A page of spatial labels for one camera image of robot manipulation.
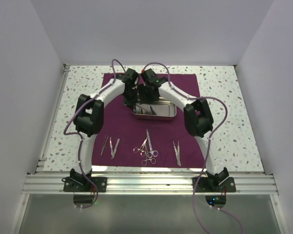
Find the steel hemostat forceps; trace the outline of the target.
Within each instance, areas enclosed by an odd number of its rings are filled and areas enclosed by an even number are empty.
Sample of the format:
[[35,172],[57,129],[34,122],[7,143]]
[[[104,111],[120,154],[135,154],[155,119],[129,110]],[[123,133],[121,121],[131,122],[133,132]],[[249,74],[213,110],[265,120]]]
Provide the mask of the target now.
[[156,163],[156,159],[154,158],[154,156],[152,155],[152,153],[149,152],[148,149],[147,149],[147,138],[145,139],[142,148],[143,149],[141,150],[141,156],[144,156],[145,157],[145,159],[142,160],[142,166],[147,166],[148,163],[155,164]]
[[144,140],[144,142],[142,143],[142,145],[140,147],[135,147],[133,149],[133,152],[140,153],[141,156],[145,156],[146,155],[146,151],[145,151],[146,142],[147,142],[147,138]]

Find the steel instrument tray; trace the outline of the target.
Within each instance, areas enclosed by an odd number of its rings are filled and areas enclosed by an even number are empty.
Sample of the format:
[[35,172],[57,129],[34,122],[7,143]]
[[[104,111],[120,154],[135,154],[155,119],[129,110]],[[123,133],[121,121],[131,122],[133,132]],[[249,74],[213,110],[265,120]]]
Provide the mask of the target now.
[[171,121],[177,115],[177,106],[163,98],[153,103],[137,103],[132,113],[137,119]]

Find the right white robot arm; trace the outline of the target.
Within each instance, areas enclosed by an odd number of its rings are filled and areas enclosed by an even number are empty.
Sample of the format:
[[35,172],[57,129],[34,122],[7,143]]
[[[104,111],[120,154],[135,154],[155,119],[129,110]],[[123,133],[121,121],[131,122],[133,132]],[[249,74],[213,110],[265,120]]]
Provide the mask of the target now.
[[[215,131],[226,121],[228,108],[223,101],[216,97],[195,97],[178,88],[167,77],[159,78],[152,69],[144,69],[141,77],[145,83],[147,100],[163,97],[173,102],[183,112],[184,125],[187,132],[195,138],[201,152],[205,155],[203,168],[207,177],[202,179],[202,184],[212,191],[219,191],[224,187],[229,178],[228,170],[219,163],[211,153],[211,140]],[[223,105],[225,116],[216,127],[208,104],[208,99],[218,101]]]

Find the steel forceps tweezers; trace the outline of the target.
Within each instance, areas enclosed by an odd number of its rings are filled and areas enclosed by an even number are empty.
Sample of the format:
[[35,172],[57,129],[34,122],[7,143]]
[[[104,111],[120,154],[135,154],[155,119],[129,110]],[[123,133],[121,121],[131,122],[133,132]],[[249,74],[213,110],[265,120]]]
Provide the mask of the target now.
[[103,146],[102,146],[102,149],[101,149],[101,153],[100,153],[100,156],[102,156],[105,148],[106,148],[106,144],[107,144],[107,141],[108,141],[108,138],[109,136],[108,135],[105,135],[105,139],[104,139],[104,142],[103,142]]

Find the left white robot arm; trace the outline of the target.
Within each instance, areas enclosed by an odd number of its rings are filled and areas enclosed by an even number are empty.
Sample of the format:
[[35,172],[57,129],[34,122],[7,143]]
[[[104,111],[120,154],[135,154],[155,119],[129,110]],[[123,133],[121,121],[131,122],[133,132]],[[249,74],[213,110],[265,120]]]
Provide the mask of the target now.
[[81,138],[78,148],[78,165],[71,169],[70,178],[80,191],[91,188],[92,152],[81,154],[84,137],[88,137],[91,146],[104,124],[104,108],[119,95],[123,96],[124,105],[133,109],[138,102],[136,85],[139,83],[138,73],[128,68],[124,74],[114,74],[109,82],[91,95],[80,95],[76,111],[70,124],[75,125],[72,134]]

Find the purple cloth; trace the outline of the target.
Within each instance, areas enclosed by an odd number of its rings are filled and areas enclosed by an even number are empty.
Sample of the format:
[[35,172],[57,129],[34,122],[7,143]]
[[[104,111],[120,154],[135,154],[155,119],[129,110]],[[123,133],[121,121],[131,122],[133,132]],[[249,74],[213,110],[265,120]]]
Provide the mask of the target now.
[[[204,154],[196,140],[185,129],[183,112],[180,109],[171,121],[137,119],[132,110],[124,105],[122,96],[116,97],[104,109],[104,125],[94,142],[92,164],[140,167],[143,158],[139,153],[134,153],[133,149],[142,145],[147,137],[146,130],[149,131],[153,149],[159,152],[156,163],[149,163],[149,167],[178,166],[173,141],[175,144],[178,144],[178,141],[180,143],[182,168],[200,168],[203,165]],[[105,135],[109,138],[100,156]],[[110,138],[113,146],[117,139],[120,139],[113,159],[111,159]]]

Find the steel surgical scissors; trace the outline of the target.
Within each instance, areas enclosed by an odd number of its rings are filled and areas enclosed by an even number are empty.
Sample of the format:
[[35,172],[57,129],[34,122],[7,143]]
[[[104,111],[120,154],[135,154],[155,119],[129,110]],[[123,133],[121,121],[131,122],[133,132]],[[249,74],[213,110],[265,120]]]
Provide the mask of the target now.
[[153,147],[152,147],[150,134],[149,134],[148,130],[146,130],[146,135],[147,135],[147,140],[148,140],[148,144],[149,144],[150,154],[151,154],[152,157],[157,157],[158,156],[158,151],[154,150]]

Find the curved tip steel tweezers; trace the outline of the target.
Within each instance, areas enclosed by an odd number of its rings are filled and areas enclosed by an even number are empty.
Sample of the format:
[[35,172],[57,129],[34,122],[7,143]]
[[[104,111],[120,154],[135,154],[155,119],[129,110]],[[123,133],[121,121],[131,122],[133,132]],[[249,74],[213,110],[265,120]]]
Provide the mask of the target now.
[[113,158],[115,157],[115,155],[116,155],[116,152],[117,152],[117,148],[118,148],[119,142],[120,142],[120,139],[118,138],[117,141],[116,141],[115,146],[113,146],[113,144],[112,144],[112,139],[110,138],[110,152],[111,152],[111,159],[113,159]]

